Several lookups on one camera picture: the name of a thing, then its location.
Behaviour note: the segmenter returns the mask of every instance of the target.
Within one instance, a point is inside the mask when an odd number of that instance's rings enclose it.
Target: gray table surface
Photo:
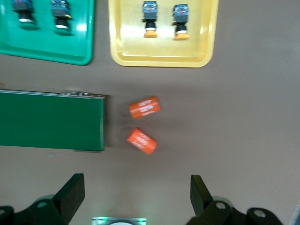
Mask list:
[[[97,216],[183,225],[194,215],[190,175],[199,174],[241,212],[267,208],[289,224],[300,198],[299,11],[294,0],[221,0],[214,55],[202,68],[116,64],[106,0],[96,4],[88,66],[0,55],[6,89],[108,95],[105,152],[0,146],[0,205],[22,210],[84,173],[72,225]],[[151,95],[163,110],[130,118],[128,104]],[[158,141],[153,154],[126,142],[134,127]]]

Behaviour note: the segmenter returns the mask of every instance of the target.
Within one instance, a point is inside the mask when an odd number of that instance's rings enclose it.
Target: yellow tray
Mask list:
[[[213,53],[218,0],[157,0],[157,33],[145,38],[143,0],[108,0],[112,58],[122,66],[186,67],[206,65]],[[173,7],[188,4],[190,38],[175,41]]]

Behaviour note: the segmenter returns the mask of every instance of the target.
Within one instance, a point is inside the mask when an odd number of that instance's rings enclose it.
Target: orange cylinder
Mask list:
[[[134,128],[129,134],[127,141],[132,143],[135,147],[142,150],[146,154],[151,154],[157,146],[157,142],[150,138],[147,134],[139,128]]]
[[[149,114],[160,111],[158,98],[152,96],[129,105],[131,116],[134,119],[147,116]]]

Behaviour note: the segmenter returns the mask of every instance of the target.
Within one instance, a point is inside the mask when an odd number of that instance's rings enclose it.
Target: component on tray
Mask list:
[[[156,33],[155,21],[158,17],[158,5],[156,1],[144,1],[142,6],[144,12],[143,22],[146,22],[146,33],[145,38],[156,38],[158,34]]]
[[[186,40],[189,38],[186,23],[188,22],[188,5],[180,4],[174,6],[174,22],[176,25],[176,32],[174,40]]]
[[[32,18],[32,2],[31,0],[12,0],[13,10],[19,14],[19,21],[22,23],[34,23]]]
[[[67,0],[51,0],[51,10],[55,17],[55,27],[69,29],[68,20],[71,19],[70,8]]]

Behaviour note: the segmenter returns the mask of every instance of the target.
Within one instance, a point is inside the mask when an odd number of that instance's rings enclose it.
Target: green tray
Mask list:
[[[11,0],[0,0],[0,53],[86,65],[92,58],[94,0],[69,0],[70,32],[57,34],[50,0],[33,1],[35,26],[25,28]]]

